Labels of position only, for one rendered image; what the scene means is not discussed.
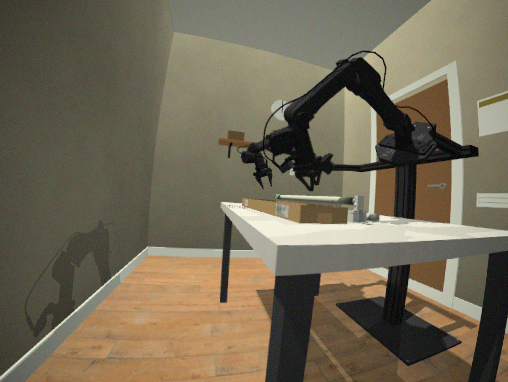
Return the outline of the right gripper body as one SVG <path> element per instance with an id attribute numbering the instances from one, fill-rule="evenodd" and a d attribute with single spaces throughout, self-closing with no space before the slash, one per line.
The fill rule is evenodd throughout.
<path id="1" fill-rule="evenodd" d="M 255 173 L 253 173 L 253 175 L 254 175 L 255 177 L 260 177 L 260 178 L 262 178 L 262 177 L 264 177 L 264 176 L 267 176 L 267 173 L 272 172 L 272 169 L 271 169 L 271 168 L 269 168 L 269 171 L 268 171 L 268 172 L 265 172 L 265 173 L 261 173 L 261 172 L 260 172 L 260 170 L 265 169 L 265 168 L 268 168 L 268 167 L 266 167 L 266 164 L 265 164 L 265 162 L 264 162 L 264 161 L 260 161 L 260 163 L 256 162 L 256 163 L 255 163 L 255 166 L 256 166 L 256 167 L 255 167 L 255 169 L 257 170 Z M 271 170 L 270 170 L 270 169 L 271 169 Z"/>

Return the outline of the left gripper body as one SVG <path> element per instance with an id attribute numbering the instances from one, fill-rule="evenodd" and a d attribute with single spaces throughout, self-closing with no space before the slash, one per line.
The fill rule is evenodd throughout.
<path id="1" fill-rule="evenodd" d="M 302 150 L 302 148 L 295 149 L 295 152 L 297 156 L 289 156 L 285 159 L 285 162 L 281 164 L 282 167 L 287 162 L 294 160 L 295 163 L 293 163 L 293 171 L 295 172 L 295 175 L 307 174 L 309 172 L 308 170 L 314 171 L 323 164 L 323 162 L 320 162 L 320 160 L 322 160 L 322 156 L 314 155 L 312 144 L 304 147 L 304 150 Z"/>

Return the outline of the white long tube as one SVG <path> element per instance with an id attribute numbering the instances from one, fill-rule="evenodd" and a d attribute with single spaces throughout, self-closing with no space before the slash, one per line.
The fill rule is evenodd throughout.
<path id="1" fill-rule="evenodd" d="M 369 213 L 367 213 L 366 220 L 378 222 L 379 219 L 380 219 L 380 217 L 379 217 L 378 214 L 369 214 Z"/>

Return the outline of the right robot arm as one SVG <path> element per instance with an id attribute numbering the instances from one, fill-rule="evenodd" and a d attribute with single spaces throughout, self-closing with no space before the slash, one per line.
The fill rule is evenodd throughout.
<path id="1" fill-rule="evenodd" d="M 269 135 L 266 135 L 266 137 L 265 137 L 264 149 L 267 149 L 268 151 L 273 153 L 271 150 L 271 147 L 270 147 L 270 142 L 268 140 L 269 139 L 268 137 L 269 137 Z M 255 154 L 247 154 L 247 155 L 241 154 L 242 162 L 244 164 L 256 163 L 256 162 L 260 163 L 260 161 L 264 161 L 263 157 L 258 157 L 258 156 L 263 156 L 262 153 L 259 153 L 259 152 L 263 151 L 263 140 L 260 142 L 257 142 L 257 143 L 259 144 L 259 147 L 256 143 L 252 142 L 252 144 L 251 143 L 249 144 L 247 151 L 242 152 L 244 154 L 245 153 L 255 153 Z M 254 146 L 254 145 L 257 145 L 257 146 Z M 296 155 L 294 148 L 292 151 L 289 151 L 289 152 L 286 152 L 283 154 Z M 256 156 L 249 156 L 249 155 L 256 155 Z M 260 170 L 261 173 L 265 173 L 268 171 L 269 171 L 269 168 L 262 169 L 262 171 Z"/>

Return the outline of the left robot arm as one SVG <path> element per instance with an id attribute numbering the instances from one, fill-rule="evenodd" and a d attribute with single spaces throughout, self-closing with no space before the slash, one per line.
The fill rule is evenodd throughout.
<path id="1" fill-rule="evenodd" d="M 396 141 L 395 136 L 387 135 L 379 142 L 380 146 L 425 155 L 432 143 L 412 139 L 415 127 L 410 117 L 399 110 L 382 89 L 380 74 L 362 57 L 352 58 L 345 62 L 347 64 L 342 64 L 344 60 L 336 62 L 336 70 L 285 109 L 284 119 L 289 122 L 288 126 L 269 134 L 273 154 L 281 155 L 293 150 L 293 147 L 304 150 L 304 147 L 311 145 L 307 130 L 310 128 L 309 122 L 327 101 L 346 87 L 365 100 L 382 118 L 383 125 L 394 131 Z M 356 67 L 355 70 L 353 67 Z"/>

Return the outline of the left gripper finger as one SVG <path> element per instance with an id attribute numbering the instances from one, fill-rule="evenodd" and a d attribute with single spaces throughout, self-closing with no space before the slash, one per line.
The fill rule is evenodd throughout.
<path id="1" fill-rule="evenodd" d="M 318 169 L 318 175 L 317 175 L 317 181 L 316 180 L 314 181 L 315 185 L 319 185 L 320 177 L 321 177 L 321 173 L 322 173 L 322 169 L 323 169 L 323 164 L 320 165 L 320 167 L 318 167 L 317 169 Z"/>
<path id="2" fill-rule="evenodd" d="M 313 191 L 314 190 L 314 181 L 315 181 L 315 171 L 310 171 L 308 172 L 307 174 L 299 174 L 299 175 L 295 175 L 295 177 L 297 179 L 299 179 L 305 186 L 306 188 L 309 190 L 309 191 Z M 304 180 L 303 177 L 310 177 L 310 183 L 311 185 L 309 186 L 307 184 L 307 182 Z"/>

